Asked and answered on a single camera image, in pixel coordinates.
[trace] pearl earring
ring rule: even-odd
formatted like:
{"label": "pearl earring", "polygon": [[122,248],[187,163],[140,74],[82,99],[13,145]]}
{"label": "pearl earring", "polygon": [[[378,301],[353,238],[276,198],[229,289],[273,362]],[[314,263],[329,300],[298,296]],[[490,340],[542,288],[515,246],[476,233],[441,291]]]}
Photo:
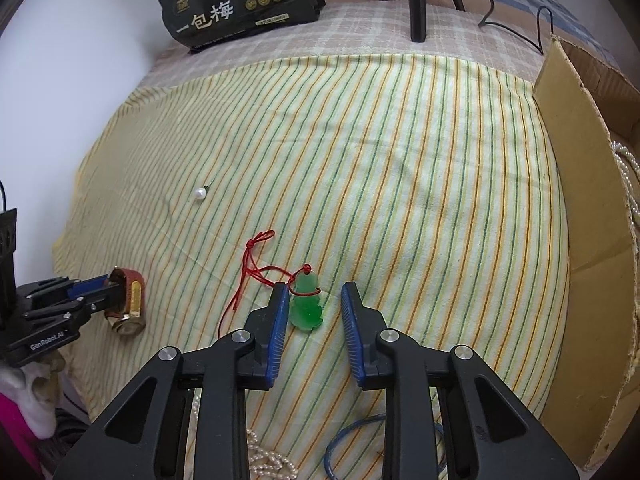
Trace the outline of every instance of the pearl earring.
{"label": "pearl earring", "polygon": [[209,190],[209,186],[203,186],[203,187],[197,187],[194,191],[193,191],[193,197],[198,201],[201,202],[202,200],[204,200],[207,197],[207,191]]}

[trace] wristwatch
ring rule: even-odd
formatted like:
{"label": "wristwatch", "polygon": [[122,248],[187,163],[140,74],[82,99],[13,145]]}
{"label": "wristwatch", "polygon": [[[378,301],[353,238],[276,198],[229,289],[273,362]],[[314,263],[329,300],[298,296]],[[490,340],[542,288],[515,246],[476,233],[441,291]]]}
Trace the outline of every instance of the wristwatch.
{"label": "wristwatch", "polygon": [[115,333],[138,335],[145,328],[145,280],[136,270],[115,267],[109,275],[109,281],[124,285],[126,300],[120,309],[105,310],[104,317]]}

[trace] green jade pendant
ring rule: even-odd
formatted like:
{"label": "green jade pendant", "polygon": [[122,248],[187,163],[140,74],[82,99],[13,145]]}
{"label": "green jade pendant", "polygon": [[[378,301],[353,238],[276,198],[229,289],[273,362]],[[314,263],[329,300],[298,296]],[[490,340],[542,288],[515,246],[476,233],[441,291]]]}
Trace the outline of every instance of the green jade pendant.
{"label": "green jade pendant", "polygon": [[[299,272],[291,288],[298,293],[314,292],[318,288],[318,276],[315,272],[308,274]],[[292,294],[289,321],[293,326],[307,332],[319,327],[322,324],[320,295],[296,296]]]}

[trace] blue cord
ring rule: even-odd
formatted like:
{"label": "blue cord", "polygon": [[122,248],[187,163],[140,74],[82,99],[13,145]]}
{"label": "blue cord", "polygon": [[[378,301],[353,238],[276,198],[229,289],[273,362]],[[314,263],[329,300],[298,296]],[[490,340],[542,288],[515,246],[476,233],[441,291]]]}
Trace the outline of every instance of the blue cord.
{"label": "blue cord", "polygon": [[[338,443],[342,439],[344,439],[345,436],[351,433],[351,431],[357,430],[361,426],[364,426],[366,424],[371,424],[372,422],[381,422],[382,420],[385,420],[385,417],[386,417],[385,413],[379,413],[377,415],[368,416],[367,418],[361,418],[360,420],[356,420],[356,422],[354,422],[353,424],[350,424],[343,430],[340,430],[334,436],[331,442],[329,442],[329,445],[326,447],[326,451],[324,452],[324,458],[322,459],[322,462],[324,463],[324,471],[326,472],[327,478],[329,480],[339,480],[339,478],[335,475],[334,470],[331,467],[331,455],[334,452],[334,449],[338,445]],[[444,437],[444,430],[442,429],[442,426],[439,425],[437,422],[434,424],[434,426],[436,431],[441,436]],[[438,464],[438,473],[442,473],[446,465],[447,465],[447,459],[446,457],[442,457],[442,460]]]}

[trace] cardboard box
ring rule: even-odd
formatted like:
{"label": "cardboard box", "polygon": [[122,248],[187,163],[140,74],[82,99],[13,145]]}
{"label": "cardboard box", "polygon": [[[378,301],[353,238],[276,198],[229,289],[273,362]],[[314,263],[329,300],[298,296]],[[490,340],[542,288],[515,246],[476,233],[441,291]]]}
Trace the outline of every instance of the cardboard box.
{"label": "cardboard box", "polygon": [[640,93],[553,38],[534,98],[558,165],[570,253],[566,329],[542,423],[576,465],[591,468],[640,406],[636,229],[610,146],[614,136],[640,153]]}

